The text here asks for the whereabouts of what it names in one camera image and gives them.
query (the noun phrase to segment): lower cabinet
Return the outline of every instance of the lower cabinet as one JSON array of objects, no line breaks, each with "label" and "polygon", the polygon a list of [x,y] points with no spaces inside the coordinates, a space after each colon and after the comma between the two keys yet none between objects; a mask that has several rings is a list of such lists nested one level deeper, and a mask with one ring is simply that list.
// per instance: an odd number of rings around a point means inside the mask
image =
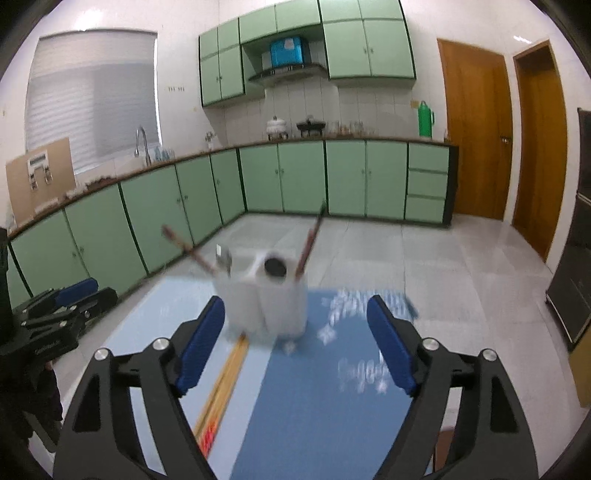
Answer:
[{"label": "lower cabinet", "polygon": [[240,163],[248,209],[282,212],[277,145],[241,148]]},{"label": "lower cabinet", "polygon": [[228,223],[244,212],[238,156],[231,149],[213,153],[210,158],[222,222]]},{"label": "lower cabinet", "polygon": [[29,292],[22,282],[21,275],[17,270],[17,266],[14,264],[12,254],[8,252],[8,295],[10,296],[10,305],[12,308],[20,305],[22,302],[31,298]]},{"label": "lower cabinet", "polygon": [[326,173],[329,185],[329,213],[365,214],[365,142],[326,142]]},{"label": "lower cabinet", "polygon": [[404,219],[407,144],[368,141],[367,162],[367,215]]},{"label": "lower cabinet", "polygon": [[193,243],[174,165],[127,180],[121,187],[149,272],[181,254],[180,249],[162,235],[163,225],[168,225],[185,243]]},{"label": "lower cabinet", "polygon": [[193,242],[198,244],[221,224],[209,157],[178,163],[178,185]]},{"label": "lower cabinet", "polygon": [[89,195],[65,211],[84,265],[99,288],[111,287],[122,294],[146,276],[118,185]]},{"label": "lower cabinet", "polygon": [[11,244],[33,295],[88,278],[61,210],[21,233]]},{"label": "lower cabinet", "polygon": [[280,144],[279,167],[286,212],[317,213],[326,200],[322,141]]}]

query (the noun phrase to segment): range hood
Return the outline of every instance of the range hood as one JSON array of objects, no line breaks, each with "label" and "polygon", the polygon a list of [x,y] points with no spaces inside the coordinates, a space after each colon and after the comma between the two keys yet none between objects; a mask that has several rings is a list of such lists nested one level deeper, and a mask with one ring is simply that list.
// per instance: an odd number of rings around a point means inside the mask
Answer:
[{"label": "range hood", "polygon": [[278,83],[297,82],[308,77],[328,77],[328,70],[319,63],[291,63],[263,70],[248,79],[263,85],[265,88],[273,87]]}]

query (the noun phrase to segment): green thermos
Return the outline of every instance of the green thermos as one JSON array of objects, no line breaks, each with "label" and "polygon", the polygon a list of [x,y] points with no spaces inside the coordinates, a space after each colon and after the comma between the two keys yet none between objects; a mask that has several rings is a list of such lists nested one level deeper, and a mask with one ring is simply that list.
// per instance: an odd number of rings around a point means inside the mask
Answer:
[{"label": "green thermos", "polygon": [[433,124],[435,123],[435,112],[433,112],[425,101],[418,107],[418,134],[421,137],[433,137]]}]

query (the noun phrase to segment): chopstick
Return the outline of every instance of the chopstick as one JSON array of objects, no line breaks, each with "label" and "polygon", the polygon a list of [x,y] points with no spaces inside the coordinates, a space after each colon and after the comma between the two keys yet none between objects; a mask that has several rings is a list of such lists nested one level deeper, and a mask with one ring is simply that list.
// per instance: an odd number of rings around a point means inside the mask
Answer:
[{"label": "chopstick", "polygon": [[182,238],[174,233],[173,229],[168,225],[162,226],[162,234],[185,253],[189,254],[207,273],[210,275],[216,274],[216,269],[212,267],[191,245],[185,243]]},{"label": "chopstick", "polygon": [[304,244],[304,249],[300,255],[300,260],[297,263],[297,267],[295,268],[295,279],[299,280],[300,277],[304,274],[304,269],[306,268],[306,262],[308,258],[310,258],[310,254],[312,253],[312,249],[314,248],[314,243],[316,243],[316,238],[318,237],[318,230],[320,230],[320,224],[322,223],[322,219],[324,218],[324,214],[326,213],[327,206],[326,202],[322,202],[322,206],[320,207],[320,212],[316,216],[316,223],[314,224],[314,228],[311,228],[308,231],[308,237],[306,239],[306,243]]},{"label": "chopstick", "polygon": [[226,413],[248,346],[248,339],[242,334],[230,352],[193,429],[193,436],[205,458],[211,451],[219,425]]}]

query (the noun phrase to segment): blue box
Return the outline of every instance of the blue box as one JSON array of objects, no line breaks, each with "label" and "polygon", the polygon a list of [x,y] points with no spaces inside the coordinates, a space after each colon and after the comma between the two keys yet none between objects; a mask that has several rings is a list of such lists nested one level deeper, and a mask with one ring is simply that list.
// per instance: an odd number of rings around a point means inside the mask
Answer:
[{"label": "blue box", "polygon": [[288,37],[271,44],[271,66],[281,67],[293,63],[308,63],[310,47],[305,38]]}]

